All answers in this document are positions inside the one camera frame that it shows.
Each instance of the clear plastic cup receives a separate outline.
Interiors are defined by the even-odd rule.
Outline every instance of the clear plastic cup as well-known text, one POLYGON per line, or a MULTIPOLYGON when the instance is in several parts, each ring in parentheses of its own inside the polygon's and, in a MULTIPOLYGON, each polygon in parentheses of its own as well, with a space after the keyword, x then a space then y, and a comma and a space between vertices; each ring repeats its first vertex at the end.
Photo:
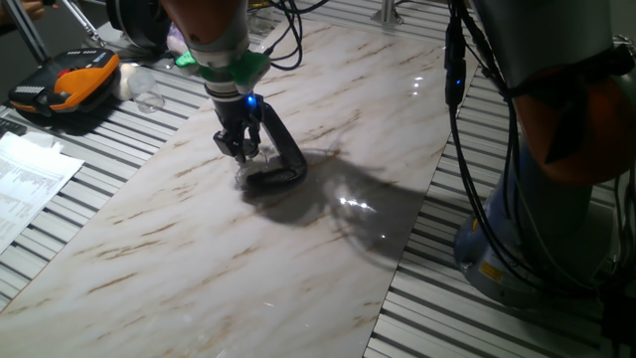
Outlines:
POLYGON ((142 113, 152 113, 163 107, 165 101, 151 74, 145 71, 137 71, 136 74, 128 78, 128 87, 132 93, 132 98, 142 113))

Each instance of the black handle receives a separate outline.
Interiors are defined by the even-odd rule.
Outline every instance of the black handle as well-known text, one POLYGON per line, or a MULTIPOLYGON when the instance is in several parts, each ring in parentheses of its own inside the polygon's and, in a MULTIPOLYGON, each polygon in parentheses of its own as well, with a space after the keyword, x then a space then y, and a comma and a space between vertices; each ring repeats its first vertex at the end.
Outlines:
POLYGON ((252 189, 267 190, 300 184, 307 176, 307 160, 274 109, 259 97, 263 105, 262 124, 278 151, 281 168, 247 177, 252 189))

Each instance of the marble slab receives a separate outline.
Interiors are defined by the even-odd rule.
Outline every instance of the marble slab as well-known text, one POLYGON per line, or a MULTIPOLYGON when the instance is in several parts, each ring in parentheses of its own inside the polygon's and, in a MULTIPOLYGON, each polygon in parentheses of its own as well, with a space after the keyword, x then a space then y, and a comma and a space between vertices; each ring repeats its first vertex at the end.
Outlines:
POLYGON ((448 137, 443 50, 304 28, 256 90, 305 183, 244 195, 204 105, 6 307, 0 357, 362 356, 448 137))

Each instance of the slotted aluminum platform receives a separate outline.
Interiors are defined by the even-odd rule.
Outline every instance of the slotted aluminum platform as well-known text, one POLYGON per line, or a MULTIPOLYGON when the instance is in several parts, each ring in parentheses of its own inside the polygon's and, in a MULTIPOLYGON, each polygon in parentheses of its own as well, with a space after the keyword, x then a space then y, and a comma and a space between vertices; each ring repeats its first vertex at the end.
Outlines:
MULTIPOLYGON (((303 1, 315 3, 316 0, 303 1)), ((383 27, 371 20, 380 0, 332 0, 307 14, 312 20, 364 31, 444 43, 448 10, 420 1, 404 3, 404 24, 383 27)), ((272 28, 282 19, 276 16, 272 28)), ((264 36, 252 36, 258 44, 264 36)), ((170 135, 206 100, 202 81, 152 70, 166 97, 163 110, 141 115, 132 102, 107 102, 79 115, 87 134, 61 134, 0 107, 0 116, 30 130, 54 134, 65 154, 85 160, 76 177, 0 256, 2 309, 95 214, 170 135)), ((486 197, 504 163, 507 110, 490 83, 478 75, 459 116, 462 144, 477 190, 486 197)), ((612 205, 611 187, 594 189, 593 200, 612 205)), ((481 295, 457 270, 453 237, 470 214, 449 140, 413 227, 365 357, 558 357, 595 353, 600 306, 595 301, 551 311, 522 311, 481 295)))

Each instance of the paper sheet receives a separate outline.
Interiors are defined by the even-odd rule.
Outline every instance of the paper sheet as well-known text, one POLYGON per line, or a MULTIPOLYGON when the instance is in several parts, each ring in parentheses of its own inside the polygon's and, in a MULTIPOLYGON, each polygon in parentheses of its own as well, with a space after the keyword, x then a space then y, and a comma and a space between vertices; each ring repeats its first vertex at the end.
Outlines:
POLYGON ((0 253, 80 170, 82 160, 13 133, 0 139, 0 253))

